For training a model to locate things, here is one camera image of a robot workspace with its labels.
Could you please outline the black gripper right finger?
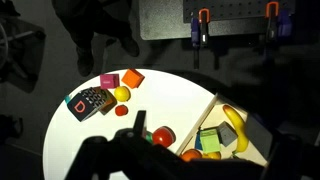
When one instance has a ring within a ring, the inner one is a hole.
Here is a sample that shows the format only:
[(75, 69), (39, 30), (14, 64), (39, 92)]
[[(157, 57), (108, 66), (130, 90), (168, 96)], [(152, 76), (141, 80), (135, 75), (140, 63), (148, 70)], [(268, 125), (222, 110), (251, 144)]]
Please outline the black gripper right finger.
[(320, 180), (320, 147), (284, 135), (274, 147), (261, 180)]

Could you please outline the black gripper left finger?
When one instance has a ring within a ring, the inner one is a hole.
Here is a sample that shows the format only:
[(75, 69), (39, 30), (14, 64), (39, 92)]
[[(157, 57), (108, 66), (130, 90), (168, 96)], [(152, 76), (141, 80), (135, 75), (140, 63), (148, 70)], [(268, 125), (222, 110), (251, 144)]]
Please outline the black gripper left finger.
[(86, 138), (64, 180), (109, 180), (112, 173), (111, 154), (113, 143), (102, 136)]

